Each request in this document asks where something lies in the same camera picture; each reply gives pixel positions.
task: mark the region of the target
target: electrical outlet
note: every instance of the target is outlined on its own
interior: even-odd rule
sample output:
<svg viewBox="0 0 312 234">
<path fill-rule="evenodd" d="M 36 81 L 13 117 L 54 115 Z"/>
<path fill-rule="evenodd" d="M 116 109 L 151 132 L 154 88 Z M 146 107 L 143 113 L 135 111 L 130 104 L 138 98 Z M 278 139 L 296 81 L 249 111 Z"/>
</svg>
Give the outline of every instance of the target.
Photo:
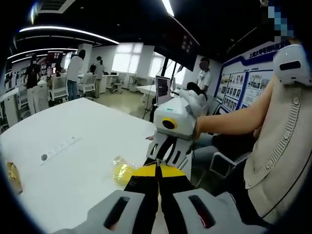
<svg viewBox="0 0 312 234">
<path fill-rule="evenodd" d="M 79 141 L 81 137 L 74 137 L 72 136 L 70 139 L 64 141 L 59 146 L 55 147 L 54 149 L 49 150 L 46 154 L 41 155 L 40 157 L 40 166 L 42 166 L 44 163 L 49 161 L 51 158 L 53 158 L 55 155 L 59 154 L 63 150 L 67 149 L 72 144 Z"/>
</svg>

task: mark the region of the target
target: display board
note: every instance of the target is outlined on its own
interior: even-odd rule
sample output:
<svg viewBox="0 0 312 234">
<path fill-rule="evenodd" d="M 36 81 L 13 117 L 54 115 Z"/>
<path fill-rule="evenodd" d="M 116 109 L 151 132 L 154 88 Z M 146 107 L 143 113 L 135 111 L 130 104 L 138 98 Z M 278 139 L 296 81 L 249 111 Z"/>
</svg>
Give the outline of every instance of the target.
<svg viewBox="0 0 312 234">
<path fill-rule="evenodd" d="M 273 77 L 273 57 L 287 42 L 267 42 L 224 63 L 214 96 L 220 113 L 250 106 Z"/>
</svg>

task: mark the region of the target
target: beige vest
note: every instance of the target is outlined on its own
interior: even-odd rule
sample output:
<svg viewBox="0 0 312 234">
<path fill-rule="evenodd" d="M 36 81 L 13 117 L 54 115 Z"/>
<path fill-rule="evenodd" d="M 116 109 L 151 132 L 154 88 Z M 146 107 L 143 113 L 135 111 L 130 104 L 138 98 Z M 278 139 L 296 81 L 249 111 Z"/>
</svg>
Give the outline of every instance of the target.
<svg viewBox="0 0 312 234">
<path fill-rule="evenodd" d="M 312 88 L 287 87 L 277 80 L 259 139 L 244 169 L 249 197 L 265 221 L 277 221 L 294 201 L 310 168 L 311 141 Z"/>
</svg>

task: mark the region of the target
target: ceiling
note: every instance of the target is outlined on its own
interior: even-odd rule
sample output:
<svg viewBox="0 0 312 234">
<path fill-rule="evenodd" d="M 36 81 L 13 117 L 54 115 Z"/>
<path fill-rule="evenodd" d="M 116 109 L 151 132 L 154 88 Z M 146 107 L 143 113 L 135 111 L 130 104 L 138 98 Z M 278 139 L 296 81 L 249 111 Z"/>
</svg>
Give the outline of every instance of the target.
<svg viewBox="0 0 312 234">
<path fill-rule="evenodd" d="M 269 33 L 264 33 L 266 29 L 261 26 L 264 9 L 260 9 L 259 0 L 170 2 L 175 18 L 199 42 L 198 53 L 203 56 L 223 62 L 269 40 Z M 173 22 L 161 0 L 44 0 L 40 4 L 41 13 L 34 26 L 70 27 L 118 42 L 158 45 L 163 34 L 170 33 L 164 31 L 165 26 Z M 24 24 L 28 26 L 32 26 L 30 21 Z M 77 48 L 81 43 L 114 45 L 90 35 L 61 30 L 22 32 L 16 34 L 15 41 L 11 55 L 42 48 Z"/>
</svg>

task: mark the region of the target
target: white robotic hand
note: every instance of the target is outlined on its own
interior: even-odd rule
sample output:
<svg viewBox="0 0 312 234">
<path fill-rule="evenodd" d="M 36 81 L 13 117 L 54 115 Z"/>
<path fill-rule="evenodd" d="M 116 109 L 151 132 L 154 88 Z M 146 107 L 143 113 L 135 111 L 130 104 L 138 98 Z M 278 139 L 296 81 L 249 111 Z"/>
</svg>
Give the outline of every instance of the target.
<svg viewBox="0 0 312 234">
<path fill-rule="evenodd" d="M 146 164 L 166 159 L 167 165 L 182 169 L 187 162 L 186 154 L 194 138 L 197 118 L 201 115 L 199 96 L 193 91 L 179 90 L 176 97 L 160 105 L 154 114 L 156 132 L 147 151 Z"/>
</svg>

